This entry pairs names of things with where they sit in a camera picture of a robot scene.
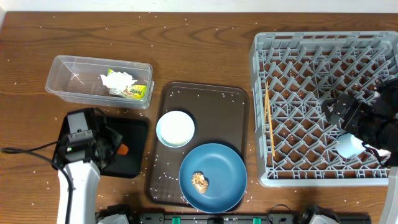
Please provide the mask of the light blue cup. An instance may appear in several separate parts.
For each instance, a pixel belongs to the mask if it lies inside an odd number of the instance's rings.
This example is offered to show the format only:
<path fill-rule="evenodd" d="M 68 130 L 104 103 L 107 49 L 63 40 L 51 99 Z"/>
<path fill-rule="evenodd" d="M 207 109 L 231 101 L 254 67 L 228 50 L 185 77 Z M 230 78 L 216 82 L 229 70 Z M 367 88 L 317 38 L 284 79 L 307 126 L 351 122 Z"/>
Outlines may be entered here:
<path fill-rule="evenodd" d="M 362 145 L 362 140 L 350 133 L 339 136 L 336 141 L 335 149 L 345 159 L 352 159 L 366 150 Z"/>

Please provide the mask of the orange carrot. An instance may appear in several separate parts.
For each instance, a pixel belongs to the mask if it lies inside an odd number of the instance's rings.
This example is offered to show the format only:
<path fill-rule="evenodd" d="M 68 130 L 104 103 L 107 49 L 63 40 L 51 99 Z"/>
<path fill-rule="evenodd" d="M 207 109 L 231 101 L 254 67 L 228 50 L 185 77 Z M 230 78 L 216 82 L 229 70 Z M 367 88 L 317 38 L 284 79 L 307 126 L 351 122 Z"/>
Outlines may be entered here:
<path fill-rule="evenodd" d="M 117 151 L 117 154 L 125 156 L 128 153 L 128 151 L 129 148 L 125 144 L 121 144 Z"/>

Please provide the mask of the white tissue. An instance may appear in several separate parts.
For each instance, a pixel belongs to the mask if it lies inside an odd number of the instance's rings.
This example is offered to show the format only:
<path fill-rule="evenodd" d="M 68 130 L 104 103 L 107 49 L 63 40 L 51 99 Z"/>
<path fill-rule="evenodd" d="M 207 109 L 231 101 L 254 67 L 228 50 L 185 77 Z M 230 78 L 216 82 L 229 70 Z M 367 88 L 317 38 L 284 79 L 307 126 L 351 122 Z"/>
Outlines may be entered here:
<path fill-rule="evenodd" d="M 118 91 L 124 91 L 127 87 L 137 82 L 130 74 L 113 70 L 108 70 L 106 75 L 100 75 L 100 79 L 104 86 Z"/>

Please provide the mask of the green yellow snack wrapper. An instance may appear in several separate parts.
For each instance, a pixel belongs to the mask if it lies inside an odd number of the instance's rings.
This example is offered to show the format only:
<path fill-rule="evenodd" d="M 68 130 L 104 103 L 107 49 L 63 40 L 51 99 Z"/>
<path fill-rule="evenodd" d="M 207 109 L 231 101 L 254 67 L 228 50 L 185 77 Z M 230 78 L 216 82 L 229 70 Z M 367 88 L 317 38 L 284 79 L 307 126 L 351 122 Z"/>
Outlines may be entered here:
<path fill-rule="evenodd" d="M 118 91 L 114 89 L 109 89 L 110 95 L 116 95 L 123 98 L 130 98 L 133 100 L 140 100 L 145 97 L 146 94 L 146 85 L 139 85 L 137 82 L 129 87 L 127 87 L 124 91 Z"/>

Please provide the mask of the pink cup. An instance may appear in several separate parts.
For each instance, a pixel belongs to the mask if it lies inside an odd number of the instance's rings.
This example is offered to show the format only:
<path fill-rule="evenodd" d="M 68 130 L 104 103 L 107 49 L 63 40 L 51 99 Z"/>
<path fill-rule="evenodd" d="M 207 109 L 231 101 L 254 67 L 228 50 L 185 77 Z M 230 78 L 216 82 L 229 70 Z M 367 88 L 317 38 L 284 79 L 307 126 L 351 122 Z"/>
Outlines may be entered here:
<path fill-rule="evenodd" d="M 384 150 L 384 149 L 376 149 L 375 147 L 365 144 L 366 147 L 370 148 L 372 151 L 375 151 L 379 154 L 380 157 L 388 157 L 391 155 L 391 152 Z"/>

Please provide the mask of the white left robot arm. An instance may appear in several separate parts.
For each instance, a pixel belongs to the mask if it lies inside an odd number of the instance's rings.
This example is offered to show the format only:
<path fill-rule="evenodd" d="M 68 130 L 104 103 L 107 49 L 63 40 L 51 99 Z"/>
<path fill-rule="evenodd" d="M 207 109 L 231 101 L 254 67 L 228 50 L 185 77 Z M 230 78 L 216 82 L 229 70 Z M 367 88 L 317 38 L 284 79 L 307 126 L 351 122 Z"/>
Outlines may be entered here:
<path fill-rule="evenodd" d="M 58 170 L 60 201 L 58 223 L 128 223 L 122 213 L 95 215 L 95 203 L 101 170 L 126 155 L 123 135 L 108 126 L 99 108 L 67 113 L 69 132 L 59 137 L 52 159 Z"/>

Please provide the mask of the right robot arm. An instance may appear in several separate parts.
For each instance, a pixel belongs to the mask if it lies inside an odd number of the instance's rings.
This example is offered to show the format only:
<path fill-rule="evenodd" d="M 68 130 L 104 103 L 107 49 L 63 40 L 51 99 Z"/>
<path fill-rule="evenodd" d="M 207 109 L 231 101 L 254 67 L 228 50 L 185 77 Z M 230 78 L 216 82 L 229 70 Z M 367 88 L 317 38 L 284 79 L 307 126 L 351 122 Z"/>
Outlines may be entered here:
<path fill-rule="evenodd" d="M 397 223 L 397 78 L 376 85 L 378 97 L 369 106 L 347 94 L 325 100 L 322 111 L 330 124 L 362 141 L 380 166 L 389 169 L 388 188 L 380 223 Z"/>

